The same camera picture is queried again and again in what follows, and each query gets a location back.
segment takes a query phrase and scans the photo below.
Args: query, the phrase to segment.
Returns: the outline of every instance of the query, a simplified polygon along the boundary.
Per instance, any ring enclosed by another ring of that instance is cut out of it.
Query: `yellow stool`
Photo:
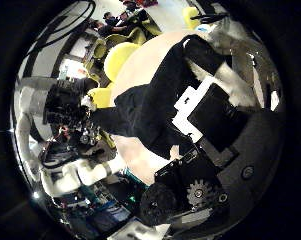
[[[111,82],[115,82],[123,64],[139,47],[140,45],[138,44],[125,42],[118,44],[110,50],[104,61],[104,72]]]

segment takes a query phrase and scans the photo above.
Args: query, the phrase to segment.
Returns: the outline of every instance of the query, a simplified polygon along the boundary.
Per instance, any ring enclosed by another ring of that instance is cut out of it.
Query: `wire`
[[[38,47],[35,47],[33,48],[30,52],[28,52],[23,58],[26,58],[27,56],[29,56],[31,53],[34,53],[34,52],[37,52],[37,51],[40,51],[42,50],[43,48],[45,47],[48,47],[58,41],[60,41],[61,39],[65,38],[66,36],[68,36],[69,34],[71,34],[72,32],[78,30],[83,24],[87,23],[90,19],[90,17],[92,16],[92,14],[94,13],[94,10],[96,8],[96,3],[93,1],[93,0],[81,0],[81,1],[85,1],[85,2],[89,2],[89,8],[92,4],[92,10],[91,12],[89,13],[89,15],[85,18],[85,20],[83,20],[81,23],[79,23],[77,26],[75,26],[73,29],[69,30],[68,32],[62,34],[60,37],[50,41],[50,42],[47,42],[41,46],[38,46]]]
[[[56,29],[56,30],[54,30],[53,32],[51,32],[51,33],[46,33],[46,34],[42,34],[39,38],[37,38],[34,42],[37,42],[37,41],[39,41],[42,37],[44,37],[44,36],[47,36],[47,35],[52,35],[52,34],[55,34],[55,33],[57,33],[57,32],[60,32],[60,31],[62,31],[62,30],[64,30],[64,29],[66,29],[66,28],[68,28],[68,27],[70,27],[72,24],[74,24],[76,21],[78,21],[88,10],[89,10],[89,8],[90,8],[90,6],[91,6],[91,3],[89,3],[88,4],[88,6],[87,6],[87,8],[83,11],[83,13],[81,13],[76,19],[74,19],[71,23],[69,23],[69,24],[67,24],[67,25],[65,25],[65,26],[63,26],[63,27],[61,27],[61,28],[58,28],[58,29]]]

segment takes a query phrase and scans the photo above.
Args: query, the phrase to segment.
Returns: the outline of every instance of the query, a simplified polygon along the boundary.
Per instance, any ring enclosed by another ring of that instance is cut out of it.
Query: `gear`
[[[202,179],[194,181],[190,184],[188,191],[188,201],[194,207],[202,205],[210,205],[211,200],[215,198],[215,191],[209,182],[204,182]]]

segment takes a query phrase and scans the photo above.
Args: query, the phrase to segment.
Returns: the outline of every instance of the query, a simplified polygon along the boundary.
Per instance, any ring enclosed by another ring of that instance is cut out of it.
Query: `screw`
[[[227,199],[228,199],[228,195],[225,194],[225,193],[224,193],[224,194],[221,194],[221,195],[219,196],[219,202],[221,202],[221,203],[227,201]]]
[[[245,169],[243,169],[242,171],[242,178],[244,180],[249,180],[250,178],[252,178],[254,174],[254,168],[253,166],[248,166]]]
[[[203,195],[203,191],[201,189],[198,189],[194,192],[194,195],[197,197],[197,198],[201,198],[202,195]]]

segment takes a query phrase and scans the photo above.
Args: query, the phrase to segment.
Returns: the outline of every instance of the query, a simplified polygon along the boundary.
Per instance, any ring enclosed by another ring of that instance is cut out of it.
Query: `black cable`
[[[42,34],[39,38],[37,38],[34,42],[37,42],[38,40],[40,40],[40,38],[44,37],[44,36],[47,36],[47,35],[52,35],[52,34],[55,34],[57,32],[60,32],[68,27],[70,27],[72,24],[74,24],[76,21],[78,21],[90,8],[91,6],[91,3],[88,4],[87,8],[83,11],[83,13],[81,13],[76,19],[74,19],[71,23],[67,24],[66,26],[63,26],[61,28],[58,28],[56,30],[54,30],[53,32],[51,33],[46,33],[46,34]]]
[[[227,16],[228,16],[227,13],[206,14],[206,15],[198,15],[196,17],[191,17],[190,19],[191,20],[200,19],[201,23],[210,24],[210,23],[220,21]]]
[[[83,20],[81,23],[79,23],[76,27],[74,27],[73,29],[69,30],[68,32],[64,33],[63,35],[61,35],[60,37],[50,41],[50,42],[47,42],[41,46],[38,46],[38,47],[35,47],[33,48],[30,52],[28,52],[23,58],[26,58],[27,56],[29,56],[31,53],[33,52],[36,52],[36,51],[40,51],[42,50],[43,48],[45,47],[48,47],[58,41],[60,41],[61,39],[65,38],[66,36],[68,36],[69,34],[71,34],[72,32],[76,31],[77,29],[79,29],[83,24],[87,23],[90,19],[90,17],[92,16],[92,14],[94,13],[94,10],[96,8],[96,3],[93,1],[93,0],[81,0],[81,1],[85,1],[85,2],[89,2],[89,7],[91,6],[92,4],[92,10],[91,12],[89,13],[89,15],[85,18],[85,20]]]

